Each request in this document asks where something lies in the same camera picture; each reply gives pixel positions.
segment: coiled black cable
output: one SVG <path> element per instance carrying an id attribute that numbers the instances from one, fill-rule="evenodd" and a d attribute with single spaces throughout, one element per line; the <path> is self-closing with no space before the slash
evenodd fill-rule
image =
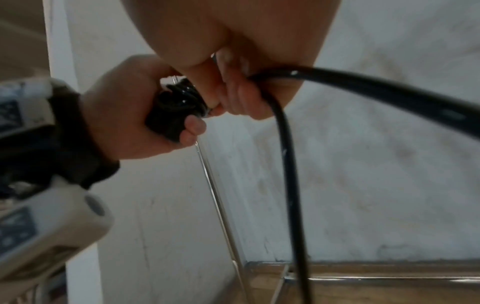
<path id="1" fill-rule="evenodd" d="M 308 80 L 344 89 L 480 139 L 480 110 L 476 105 L 462 100 L 380 79 L 326 69 L 285 67 L 266 70 L 250 77 L 256 82 L 273 78 Z M 313 298 L 309 283 L 307 248 L 292 134 L 285 113 L 275 97 L 265 91 L 262 91 L 262 97 L 270 105 L 278 126 L 293 261 L 303 302 L 311 304 Z"/>

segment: wooden floor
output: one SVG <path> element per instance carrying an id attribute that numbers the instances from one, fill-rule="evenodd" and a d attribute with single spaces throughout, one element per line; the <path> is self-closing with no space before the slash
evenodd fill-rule
<path id="1" fill-rule="evenodd" d="M 255 304 L 269 304 L 280 280 L 280 273 L 260 269 L 250 276 Z M 314 284 L 315 303 L 322 304 L 474 304 L 480 303 L 480 287 L 373 287 Z M 217 303 L 246 304 L 238 284 Z M 281 304 L 302 304 L 296 286 L 287 284 Z"/>

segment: stained white surface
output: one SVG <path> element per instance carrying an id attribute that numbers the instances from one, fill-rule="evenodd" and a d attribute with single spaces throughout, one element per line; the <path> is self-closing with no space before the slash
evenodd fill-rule
<path id="1" fill-rule="evenodd" d="M 54 37 L 71 46 L 51 56 L 57 63 L 71 58 L 73 75 L 64 76 L 75 78 L 81 92 L 128 56 L 151 52 L 119 1 L 66 0 L 65 8 L 62 33 L 68 35 Z M 53 15 L 50 31 L 61 30 L 58 18 Z M 72 302 L 210 303 L 234 269 L 195 149 L 121 166 L 92 189 L 109 204 L 115 225 L 97 250 L 68 265 L 75 281 L 69 293 L 79 296 Z"/>
<path id="2" fill-rule="evenodd" d="M 316 66 L 480 102 L 478 1 L 344 1 Z M 480 257 L 480 143 L 306 84 L 288 106 L 314 260 Z M 226 115 L 203 137 L 250 261 L 291 258 L 273 119 Z"/>

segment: black object in hand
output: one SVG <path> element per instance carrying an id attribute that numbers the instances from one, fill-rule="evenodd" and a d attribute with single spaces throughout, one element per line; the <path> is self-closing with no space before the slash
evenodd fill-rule
<path id="1" fill-rule="evenodd" d="M 188 115 L 204 117 L 209 109 L 188 79 L 184 78 L 178 84 L 166 87 L 170 91 L 157 95 L 145 124 L 169 140 L 179 142 L 180 133 L 185 130 L 185 118 Z"/>

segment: skin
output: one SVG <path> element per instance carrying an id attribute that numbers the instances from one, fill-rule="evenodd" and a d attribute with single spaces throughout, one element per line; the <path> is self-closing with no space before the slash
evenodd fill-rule
<path id="1" fill-rule="evenodd" d="M 193 115 L 185 119 L 180 143 L 173 143 L 145 126 L 160 79 L 179 73 L 156 55 L 133 56 L 104 74 L 80 98 L 88 131 L 111 161 L 169 153 L 192 146 L 205 132 L 205 122 Z"/>
<path id="2" fill-rule="evenodd" d="M 311 66 L 340 0 L 122 0 L 152 49 L 187 76 L 216 112 L 271 116 L 246 76 Z M 217 65 L 211 59 L 216 53 Z M 299 82 L 260 84 L 285 106 Z"/>

